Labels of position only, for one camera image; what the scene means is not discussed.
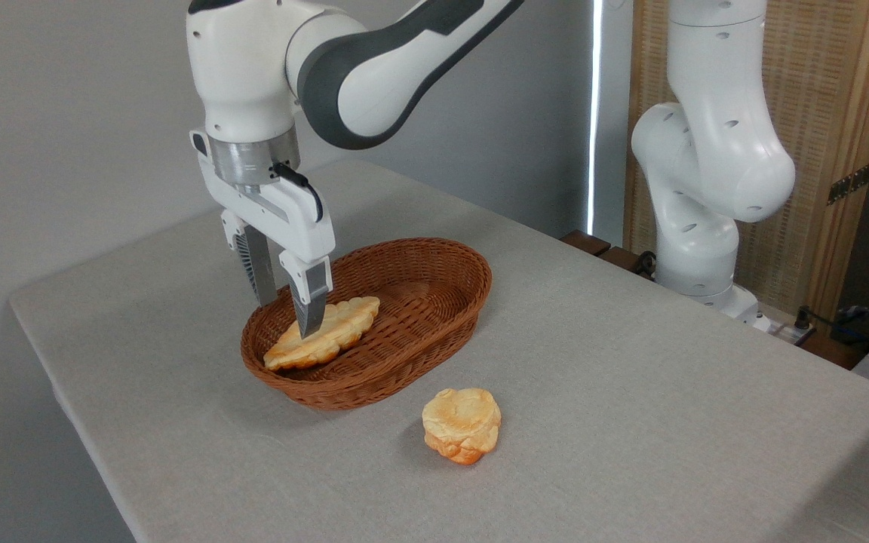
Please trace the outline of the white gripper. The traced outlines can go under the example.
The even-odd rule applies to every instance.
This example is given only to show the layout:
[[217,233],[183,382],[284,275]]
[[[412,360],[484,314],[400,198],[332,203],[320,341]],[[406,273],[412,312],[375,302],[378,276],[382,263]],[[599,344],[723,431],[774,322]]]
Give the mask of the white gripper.
[[271,238],[285,248],[279,261],[290,281],[300,336],[316,333],[333,289],[328,255],[336,241],[327,207],[312,187],[301,186],[302,179],[289,164],[282,166],[282,176],[276,172],[279,158],[299,157],[296,134],[289,131],[268,141],[228,143],[193,131],[191,144],[208,192],[226,207],[221,220],[228,245],[238,254],[259,306],[278,298],[268,246]]

